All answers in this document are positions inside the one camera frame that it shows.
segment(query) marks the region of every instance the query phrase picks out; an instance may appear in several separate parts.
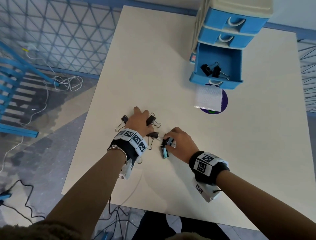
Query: drawer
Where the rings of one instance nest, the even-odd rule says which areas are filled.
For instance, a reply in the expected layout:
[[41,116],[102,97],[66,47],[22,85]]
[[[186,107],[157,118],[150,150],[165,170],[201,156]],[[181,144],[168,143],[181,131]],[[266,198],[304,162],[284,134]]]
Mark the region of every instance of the drawer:
[[209,8],[204,25],[217,29],[234,30],[238,33],[257,34],[268,18],[243,16]]
[[201,28],[198,36],[198,41],[200,42],[210,44],[218,43],[220,45],[233,48],[245,48],[252,39],[253,36],[251,35],[225,33],[206,26]]
[[[215,47],[208,44],[198,43],[197,53],[194,63],[194,71],[191,74],[190,82],[205,85],[207,83],[216,84],[222,89],[235,89],[241,84],[241,61],[242,50]],[[218,78],[206,76],[201,66],[207,64],[212,68],[218,62],[222,72],[229,76],[220,74]]]

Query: right hand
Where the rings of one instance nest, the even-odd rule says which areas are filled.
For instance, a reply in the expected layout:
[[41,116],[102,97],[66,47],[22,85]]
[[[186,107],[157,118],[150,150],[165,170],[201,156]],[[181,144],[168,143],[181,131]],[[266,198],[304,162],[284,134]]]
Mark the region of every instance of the right hand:
[[172,153],[183,162],[189,164],[192,155],[199,151],[199,148],[195,145],[192,138],[178,127],[175,127],[165,134],[163,139],[167,139],[168,137],[172,137],[177,143],[175,148],[166,145],[165,147],[168,152]]

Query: left hand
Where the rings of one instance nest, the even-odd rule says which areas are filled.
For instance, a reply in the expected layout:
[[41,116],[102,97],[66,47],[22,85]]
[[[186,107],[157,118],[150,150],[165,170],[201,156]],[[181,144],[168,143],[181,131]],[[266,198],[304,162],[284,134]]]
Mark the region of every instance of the left hand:
[[134,114],[128,119],[125,128],[135,130],[142,137],[145,137],[147,134],[154,131],[154,128],[151,124],[149,126],[146,125],[148,117],[148,110],[145,110],[142,113],[139,107],[134,107]]

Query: silver bracelet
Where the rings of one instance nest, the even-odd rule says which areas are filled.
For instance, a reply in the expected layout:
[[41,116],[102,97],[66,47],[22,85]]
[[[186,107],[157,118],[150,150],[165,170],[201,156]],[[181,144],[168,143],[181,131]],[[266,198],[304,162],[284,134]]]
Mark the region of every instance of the silver bracelet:
[[114,149],[118,149],[118,150],[121,150],[121,151],[124,153],[124,155],[125,155],[125,163],[124,163],[124,166],[126,166],[128,159],[127,159],[127,155],[126,155],[125,151],[124,151],[122,148],[119,148],[116,144],[110,146],[107,151],[112,150],[112,149],[113,149],[113,150],[114,150]]

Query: open drawer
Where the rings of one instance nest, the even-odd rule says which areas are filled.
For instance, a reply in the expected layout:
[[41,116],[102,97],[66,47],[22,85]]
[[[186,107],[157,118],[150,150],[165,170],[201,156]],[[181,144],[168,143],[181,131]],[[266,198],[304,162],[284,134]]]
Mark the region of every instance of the open drawer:
[[[241,80],[242,50],[215,47],[208,44],[198,43],[194,71],[191,74],[190,82],[205,85],[216,84],[222,89],[235,89],[243,81]],[[207,76],[201,66],[207,64],[211,69],[218,62],[222,69],[218,78]]]

